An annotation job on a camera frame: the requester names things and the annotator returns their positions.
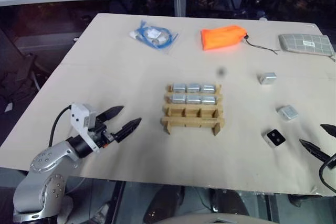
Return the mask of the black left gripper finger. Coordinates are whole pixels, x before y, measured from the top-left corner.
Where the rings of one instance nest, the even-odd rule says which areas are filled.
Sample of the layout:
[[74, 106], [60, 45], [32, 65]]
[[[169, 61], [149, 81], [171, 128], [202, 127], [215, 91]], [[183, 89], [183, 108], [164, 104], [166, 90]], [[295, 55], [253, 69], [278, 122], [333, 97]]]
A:
[[122, 105], [111, 107], [106, 111], [102, 112], [101, 114], [99, 114], [98, 120], [101, 121], [102, 123], [105, 121], [109, 121], [115, 116], [117, 116], [123, 108], [124, 106]]
[[116, 132], [114, 134], [114, 140], [120, 143], [122, 140], [124, 140], [126, 137], [128, 137], [140, 124], [142, 118], [137, 118], [134, 120], [131, 120], [127, 124], [125, 124], [121, 130]]

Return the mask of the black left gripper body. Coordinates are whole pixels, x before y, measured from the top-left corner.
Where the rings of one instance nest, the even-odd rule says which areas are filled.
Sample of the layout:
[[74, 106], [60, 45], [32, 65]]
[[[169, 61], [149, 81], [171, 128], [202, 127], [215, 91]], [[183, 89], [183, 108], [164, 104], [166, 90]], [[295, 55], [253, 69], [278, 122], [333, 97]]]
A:
[[92, 140], [99, 148], [105, 148], [115, 140], [114, 135], [107, 131], [105, 122], [108, 120], [110, 120], [110, 118], [106, 115], [99, 115], [96, 117], [94, 127], [88, 130]]

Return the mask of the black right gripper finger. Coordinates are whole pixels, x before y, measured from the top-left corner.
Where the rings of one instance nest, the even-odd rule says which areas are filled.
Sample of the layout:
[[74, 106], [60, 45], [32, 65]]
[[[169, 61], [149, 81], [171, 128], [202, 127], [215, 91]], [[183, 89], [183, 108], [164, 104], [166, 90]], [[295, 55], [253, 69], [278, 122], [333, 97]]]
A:
[[320, 125], [329, 135], [336, 137], [336, 126], [331, 124]]
[[324, 153], [319, 147], [317, 147], [313, 143], [302, 139], [300, 139], [299, 142], [311, 155], [313, 155], [318, 160], [325, 162], [330, 158], [328, 154]]

